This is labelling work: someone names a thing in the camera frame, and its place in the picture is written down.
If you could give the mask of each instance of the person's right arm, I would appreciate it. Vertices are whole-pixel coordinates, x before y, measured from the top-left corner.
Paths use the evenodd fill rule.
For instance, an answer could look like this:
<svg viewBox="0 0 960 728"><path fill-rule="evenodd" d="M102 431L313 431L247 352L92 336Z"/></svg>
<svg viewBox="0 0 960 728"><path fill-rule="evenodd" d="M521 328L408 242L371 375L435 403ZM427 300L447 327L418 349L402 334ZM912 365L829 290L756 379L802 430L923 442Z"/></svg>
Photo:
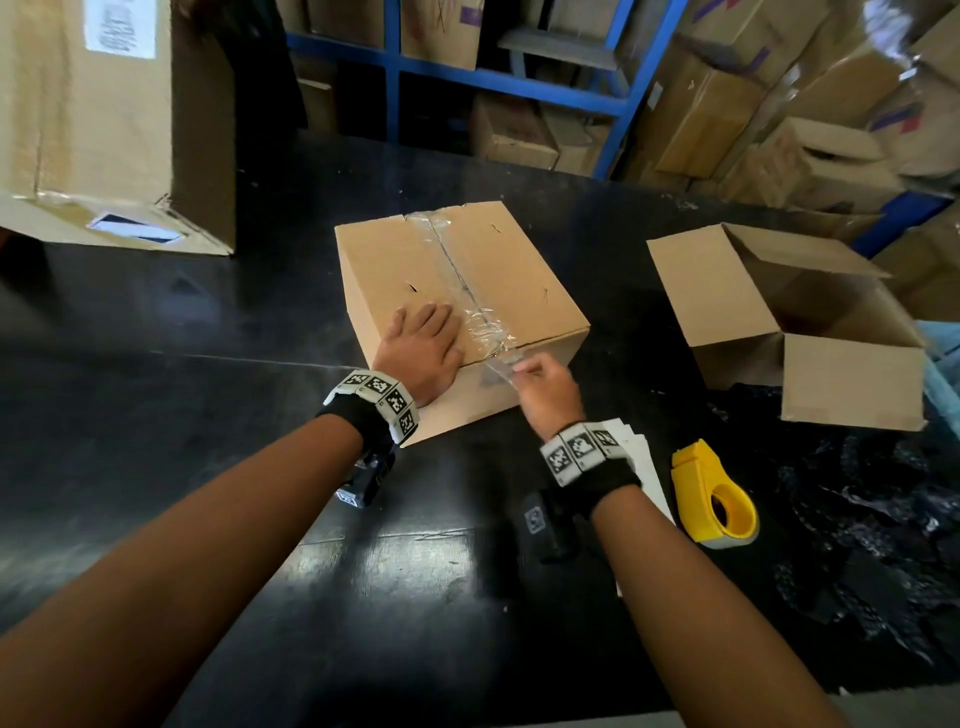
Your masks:
<svg viewBox="0 0 960 728"><path fill-rule="evenodd" d="M586 418L576 382L549 354L516 372L523 413L544 442ZM604 496L590 520L687 726L848 726L750 600L636 485Z"/></svg>

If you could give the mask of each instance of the person's left hand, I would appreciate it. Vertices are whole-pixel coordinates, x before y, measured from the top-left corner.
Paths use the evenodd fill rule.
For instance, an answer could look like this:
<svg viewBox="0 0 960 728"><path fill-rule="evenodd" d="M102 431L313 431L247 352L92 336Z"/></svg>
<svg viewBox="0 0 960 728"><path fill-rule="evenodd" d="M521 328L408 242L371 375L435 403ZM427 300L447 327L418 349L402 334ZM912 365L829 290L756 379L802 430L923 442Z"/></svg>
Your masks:
<svg viewBox="0 0 960 728"><path fill-rule="evenodd" d="M453 346L463 319L452 310L428 303L407 316L399 308L373 358L372 367L403 382L417 407L448 390L464 363L464 351Z"/></svg>

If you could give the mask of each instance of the white label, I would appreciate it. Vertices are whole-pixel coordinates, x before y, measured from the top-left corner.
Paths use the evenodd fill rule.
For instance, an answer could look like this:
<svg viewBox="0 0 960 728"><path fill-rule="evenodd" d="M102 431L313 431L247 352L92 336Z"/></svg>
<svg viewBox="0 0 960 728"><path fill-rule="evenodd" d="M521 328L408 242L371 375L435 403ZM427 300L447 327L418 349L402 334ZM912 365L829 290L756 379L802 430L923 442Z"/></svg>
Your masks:
<svg viewBox="0 0 960 728"><path fill-rule="evenodd" d="M84 0L86 50L156 58L156 0Z"/></svg>
<svg viewBox="0 0 960 728"><path fill-rule="evenodd" d="M660 84L654 84L653 89L650 91L650 98L647 99L647 106L651 109L657 107L657 102L660 100L660 95L663 93L663 86Z"/></svg>
<svg viewBox="0 0 960 728"><path fill-rule="evenodd" d="M119 237L135 237L137 240L146 240L148 243L159 243L160 245L170 245L183 238L183 234L177 231L158 228L156 225L145 225L138 223L120 215L112 215L109 212L101 215L88 228L95 231L109 232L111 235Z"/></svg>

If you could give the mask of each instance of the hand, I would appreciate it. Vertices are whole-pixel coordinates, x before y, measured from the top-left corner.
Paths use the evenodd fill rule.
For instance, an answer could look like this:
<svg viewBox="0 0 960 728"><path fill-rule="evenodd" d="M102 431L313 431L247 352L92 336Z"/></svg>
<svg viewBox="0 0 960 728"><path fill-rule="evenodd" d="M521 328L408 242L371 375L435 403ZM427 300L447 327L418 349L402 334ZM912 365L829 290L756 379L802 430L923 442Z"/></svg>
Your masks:
<svg viewBox="0 0 960 728"><path fill-rule="evenodd" d="M543 442L567 425L582 422L580 387L570 370L548 353L539 353L514 366L514 386L527 422Z"/></svg>
<svg viewBox="0 0 960 728"><path fill-rule="evenodd" d="M394 313L373 368L403 382L417 407L429 404L453 384L464 363L464 351L453 346L463 319L449 303L428 303L413 316Z"/></svg>

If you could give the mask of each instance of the person's right hand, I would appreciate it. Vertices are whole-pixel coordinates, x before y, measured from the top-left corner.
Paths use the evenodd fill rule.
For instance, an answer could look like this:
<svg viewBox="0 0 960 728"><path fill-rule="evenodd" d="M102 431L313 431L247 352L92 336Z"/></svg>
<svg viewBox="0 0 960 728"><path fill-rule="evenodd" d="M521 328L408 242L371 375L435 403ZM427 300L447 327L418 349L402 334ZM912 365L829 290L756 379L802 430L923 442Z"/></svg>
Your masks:
<svg viewBox="0 0 960 728"><path fill-rule="evenodd" d="M539 353L514 366L514 386L527 422L543 442L567 425L582 422L584 406L580 387L563 364L548 353Z"/></svg>

